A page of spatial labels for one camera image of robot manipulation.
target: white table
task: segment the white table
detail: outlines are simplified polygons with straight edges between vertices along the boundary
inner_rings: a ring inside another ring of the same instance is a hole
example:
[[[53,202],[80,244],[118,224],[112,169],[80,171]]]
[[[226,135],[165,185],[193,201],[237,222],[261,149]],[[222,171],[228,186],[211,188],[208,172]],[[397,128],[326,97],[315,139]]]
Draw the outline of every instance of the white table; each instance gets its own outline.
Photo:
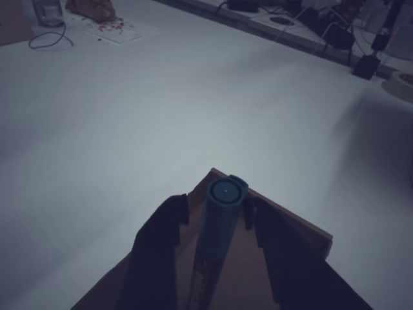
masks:
[[[376,310],[412,309],[412,109],[348,68],[147,0],[114,46],[0,48],[0,308],[68,309],[211,167],[334,235]]]

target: tape roll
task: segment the tape roll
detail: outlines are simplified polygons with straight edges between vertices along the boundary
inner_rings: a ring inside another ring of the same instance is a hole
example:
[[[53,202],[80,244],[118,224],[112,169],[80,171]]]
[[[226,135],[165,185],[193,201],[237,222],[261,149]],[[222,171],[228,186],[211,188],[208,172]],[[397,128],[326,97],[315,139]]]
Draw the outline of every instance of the tape roll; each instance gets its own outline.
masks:
[[[390,79],[383,82],[383,88],[393,96],[413,103],[413,75],[393,72]]]

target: paper sheet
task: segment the paper sheet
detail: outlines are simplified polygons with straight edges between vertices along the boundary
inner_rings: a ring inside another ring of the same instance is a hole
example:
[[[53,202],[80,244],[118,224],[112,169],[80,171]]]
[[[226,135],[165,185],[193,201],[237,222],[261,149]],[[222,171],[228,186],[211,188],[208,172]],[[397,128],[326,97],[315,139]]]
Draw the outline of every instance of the paper sheet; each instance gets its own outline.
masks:
[[[156,27],[121,17],[112,22],[99,24],[89,18],[70,13],[66,9],[63,10],[65,23],[70,28],[83,30],[118,45],[141,39],[159,31]]]

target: cardboard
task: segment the cardboard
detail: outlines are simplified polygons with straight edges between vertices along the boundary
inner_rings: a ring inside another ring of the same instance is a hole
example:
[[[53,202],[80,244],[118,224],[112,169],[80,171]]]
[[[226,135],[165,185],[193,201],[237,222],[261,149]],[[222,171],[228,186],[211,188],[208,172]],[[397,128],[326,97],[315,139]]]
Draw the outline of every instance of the cardboard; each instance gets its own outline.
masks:
[[[0,46],[33,39],[29,19],[23,14],[20,1],[0,1]]]

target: white surface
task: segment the white surface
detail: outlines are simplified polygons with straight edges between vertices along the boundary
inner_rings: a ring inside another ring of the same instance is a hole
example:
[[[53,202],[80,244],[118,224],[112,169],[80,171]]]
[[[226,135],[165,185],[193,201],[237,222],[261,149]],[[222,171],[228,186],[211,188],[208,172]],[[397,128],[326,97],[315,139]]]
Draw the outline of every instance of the white surface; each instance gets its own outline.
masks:
[[[155,2],[114,46],[0,48],[0,309],[68,309],[211,167],[334,235],[375,309],[413,308],[412,108],[348,69]]]

